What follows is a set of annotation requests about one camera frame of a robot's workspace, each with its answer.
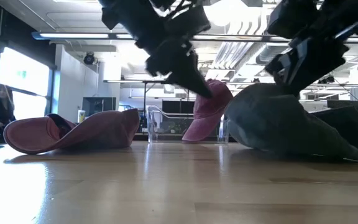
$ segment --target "gray baseball cap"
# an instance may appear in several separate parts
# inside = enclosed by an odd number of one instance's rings
[[[341,118],[345,120],[337,118],[335,122],[330,122],[330,119],[343,113],[346,115]],[[325,112],[323,121],[318,118],[320,114],[315,116],[305,111],[298,99],[282,87],[256,83],[237,94],[225,114],[229,120],[227,128],[230,135],[245,146],[279,154],[319,155],[358,161],[358,114],[354,108],[340,113],[335,110]],[[353,133],[343,131],[345,128]]]

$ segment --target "fluorescent light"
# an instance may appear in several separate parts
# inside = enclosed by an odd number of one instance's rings
[[[54,39],[54,38],[59,38],[59,39],[109,39],[109,34],[81,34],[81,33],[78,33],[78,34],[60,34],[60,33],[43,33],[43,34],[40,34],[41,37],[43,38],[51,38],[51,39]]]
[[[53,0],[54,2],[99,3],[97,0]]]
[[[230,85],[252,85],[254,83],[251,82],[227,82],[226,84],[230,84]]]
[[[94,34],[94,33],[40,33],[33,32],[33,38],[44,39],[106,39],[106,40],[133,40],[130,34]],[[219,41],[219,42],[266,42],[266,43],[289,43],[288,39],[271,35],[227,35],[227,34],[199,34],[195,35],[194,41]],[[358,44],[358,37],[350,37],[345,44]]]
[[[129,99],[141,99],[143,100],[143,96],[130,96]],[[150,100],[187,100],[187,98],[180,98],[180,97],[152,97],[152,96],[146,96],[146,99]]]
[[[262,36],[260,35],[209,35],[201,34],[195,35],[193,40],[204,40],[204,41],[248,41],[248,42],[260,42]]]
[[[315,102],[315,101],[325,102],[325,101],[327,101],[327,100],[320,100],[320,99],[315,99],[315,100],[299,100],[299,102]]]
[[[129,99],[141,99],[143,100],[144,97],[143,96],[130,96],[128,97]],[[146,97],[146,99],[155,99],[155,97]]]
[[[143,83],[141,80],[105,80],[108,83]]]
[[[118,39],[133,39],[132,36],[130,34],[116,34],[116,37]]]

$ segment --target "cap brim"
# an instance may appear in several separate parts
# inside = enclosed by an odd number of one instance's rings
[[[38,154],[53,150],[59,130],[52,119],[31,118],[12,122],[4,130],[4,139],[15,150]]]
[[[212,131],[214,131],[216,125],[218,125],[224,110],[218,111],[212,116],[205,118],[195,119],[185,135],[182,137],[183,141],[196,142],[206,138]]]

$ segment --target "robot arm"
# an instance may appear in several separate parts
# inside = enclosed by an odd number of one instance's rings
[[[182,0],[165,17],[153,8],[165,11],[174,1],[99,0],[105,25],[113,29],[122,24],[136,46],[150,55],[146,69],[152,76],[170,74],[167,83],[209,98],[211,92],[197,69],[198,56],[189,42],[211,27],[202,0]],[[277,55],[265,69],[276,84],[285,85],[294,95],[344,64],[343,55],[349,50],[344,41],[358,35],[358,0],[325,0],[319,10],[317,2],[283,0],[270,15],[267,31],[291,39],[291,50]]]
[[[270,16],[267,31],[291,39],[292,49],[265,69],[295,95],[344,64],[349,50],[344,41],[358,35],[358,0],[325,0],[319,10],[316,5],[314,0],[283,0]]]
[[[136,46],[150,55],[146,70],[152,76],[169,75],[166,83],[210,98],[212,94],[197,69],[198,56],[189,41],[194,35],[210,29],[210,23],[199,0],[182,0],[165,17],[159,16],[153,8],[166,11],[174,1],[99,0],[103,7],[103,23],[109,29],[122,24],[136,40]]]

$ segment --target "cup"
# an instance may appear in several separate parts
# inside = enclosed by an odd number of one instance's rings
[[[85,120],[85,110],[78,110],[78,123],[81,123]]]

